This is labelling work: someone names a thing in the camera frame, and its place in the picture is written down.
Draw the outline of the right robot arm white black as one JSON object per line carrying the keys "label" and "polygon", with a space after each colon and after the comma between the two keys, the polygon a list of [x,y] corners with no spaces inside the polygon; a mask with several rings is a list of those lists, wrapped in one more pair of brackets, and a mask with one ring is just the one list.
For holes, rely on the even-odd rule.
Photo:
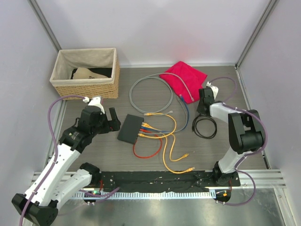
{"label": "right robot arm white black", "polygon": [[212,172],[213,182],[218,186],[226,186],[244,159],[265,147],[265,127],[256,110],[240,110],[217,102],[211,87],[199,90],[197,112],[203,118],[219,119],[228,125],[230,148],[215,163]]}

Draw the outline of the black network switch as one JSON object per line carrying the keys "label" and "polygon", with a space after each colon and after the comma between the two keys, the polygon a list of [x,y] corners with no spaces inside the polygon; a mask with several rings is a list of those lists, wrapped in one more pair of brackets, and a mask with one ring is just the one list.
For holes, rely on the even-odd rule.
{"label": "black network switch", "polygon": [[129,144],[134,145],[138,138],[138,134],[144,122],[143,117],[128,114],[124,123],[119,131],[117,139]]}

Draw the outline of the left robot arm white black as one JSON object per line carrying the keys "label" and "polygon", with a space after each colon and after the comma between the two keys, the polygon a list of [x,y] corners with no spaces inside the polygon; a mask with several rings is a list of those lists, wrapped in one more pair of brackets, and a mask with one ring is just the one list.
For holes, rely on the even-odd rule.
{"label": "left robot arm white black", "polygon": [[109,109],[111,119],[100,105],[88,105],[74,125],[66,129],[55,147],[55,154],[38,179],[23,194],[15,194],[12,204],[21,215],[37,226],[51,225],[60,208],[77,191],[86,186],[99,185],[101,171],[98,167],[83,163],[67,181],[61,183],[68,168],[92,143],[98,134],[118,131],[121,126],[115,108]]}

